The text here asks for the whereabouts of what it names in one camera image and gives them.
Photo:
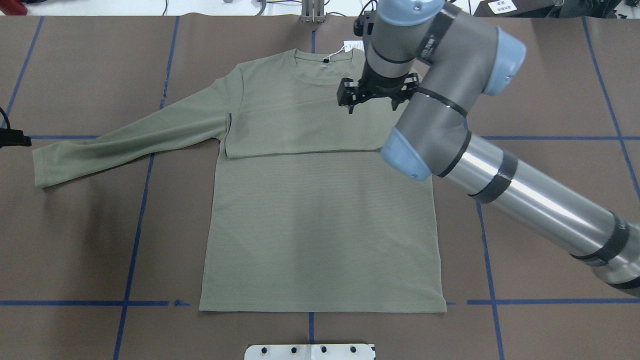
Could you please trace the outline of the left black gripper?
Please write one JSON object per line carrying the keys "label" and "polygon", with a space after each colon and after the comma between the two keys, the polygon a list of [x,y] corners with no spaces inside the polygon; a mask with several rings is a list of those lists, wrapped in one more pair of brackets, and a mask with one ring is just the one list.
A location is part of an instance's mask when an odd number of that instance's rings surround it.
{"label": "left black gripper", "polygon": [[30,147],[32,139],[26,136],[23,130],[0,128],[0,146],[3,147]]}

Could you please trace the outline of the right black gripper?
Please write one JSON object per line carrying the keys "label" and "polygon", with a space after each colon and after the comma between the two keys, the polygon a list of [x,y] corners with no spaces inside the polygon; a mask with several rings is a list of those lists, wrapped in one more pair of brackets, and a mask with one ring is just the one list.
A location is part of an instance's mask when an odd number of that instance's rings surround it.
{"label": "right black gripper", "polygon": [[400,104],[411,99],[418,87],[418,73],[409,72],[399,77],[386,77],[375,72],[368,61],[365,61],[359,80],[342,78],[336,98],[338,105],[347,108],[350,115],[354,113],[356,105],[378,98],[391,99],[391,109],[396,111]]}

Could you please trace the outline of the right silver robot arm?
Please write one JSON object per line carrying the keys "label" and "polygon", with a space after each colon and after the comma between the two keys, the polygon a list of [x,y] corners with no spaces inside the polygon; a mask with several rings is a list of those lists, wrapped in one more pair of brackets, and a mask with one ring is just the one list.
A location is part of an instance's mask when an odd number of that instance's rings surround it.
{"label": "right silver robot arm", "polygon": [[400,116],[382,159],[406,177],[450,180],[478,205],[496,208],[542,235],[595,278],[639,296],[639,224],[580,194],[493,139],[469,120],[480,98],[502,94],[528,48],[498,25],[448,0],[375,0],[354,23],[365,59],[343,78],[337,104],[386,99]]}

